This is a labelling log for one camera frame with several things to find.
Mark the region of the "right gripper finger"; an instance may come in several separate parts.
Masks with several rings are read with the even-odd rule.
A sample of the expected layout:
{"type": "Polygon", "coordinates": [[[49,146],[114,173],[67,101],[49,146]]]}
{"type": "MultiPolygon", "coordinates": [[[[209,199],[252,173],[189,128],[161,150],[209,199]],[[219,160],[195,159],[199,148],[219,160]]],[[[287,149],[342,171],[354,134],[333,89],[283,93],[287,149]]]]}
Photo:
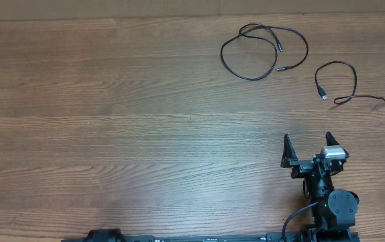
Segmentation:
{"type": "Polygon", "coordinates": [[[284,135],[284,151],[282,153],[282,160],[280,163],[280,167],[282,167],[282,168],[293,167],[297,161],[298,161],[298,157],[297,157],[296,152],[292,146],[290,138],[289,138],[288,134],[285,134],[284,135]]]}
{"type": "Polygon", "coordinates": [[[327,146],[336,146],[336,145],[339,146],[339,143],[337,142],[337,140],[334,138],[334,136],[331,134],[330,131],[328,131],[325,134],[325,138],[326,138],[327,146]]]}

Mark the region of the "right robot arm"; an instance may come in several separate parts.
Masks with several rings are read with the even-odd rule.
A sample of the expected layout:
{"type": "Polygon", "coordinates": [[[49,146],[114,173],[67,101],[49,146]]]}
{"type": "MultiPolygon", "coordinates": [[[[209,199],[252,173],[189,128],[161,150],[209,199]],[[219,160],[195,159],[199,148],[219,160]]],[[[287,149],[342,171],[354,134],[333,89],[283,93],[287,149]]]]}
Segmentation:
{"type": "Polygon", "coordinates": [[[281,167],[292,170],[291,178],[303,180],[303,194],[309,205],[285,220],[280,235],[282,241],[359,241],[359,235],[350,231],[355,225],[359,197],[354,192],[336,189],[332,182],[332,176],[343,171],[349,153],[330,132],[325,134],[325,138],[327,144],[320,153],[311,160],[300,160],[289,136],[284,135],[281,167]],[[286,231],[288,223],[308,210],[313,223],[289,235],[286,231]]]}

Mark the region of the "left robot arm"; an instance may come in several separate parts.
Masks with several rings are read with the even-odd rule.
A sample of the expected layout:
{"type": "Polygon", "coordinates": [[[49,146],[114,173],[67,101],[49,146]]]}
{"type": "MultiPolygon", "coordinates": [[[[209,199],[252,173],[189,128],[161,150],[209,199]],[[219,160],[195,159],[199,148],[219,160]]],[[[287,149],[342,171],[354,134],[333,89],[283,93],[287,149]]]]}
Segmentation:
{"type": "Polygon", "coordinates": [[[120,229],[98,229],[89,231],[85,242],[125,242],[120,229]]]}

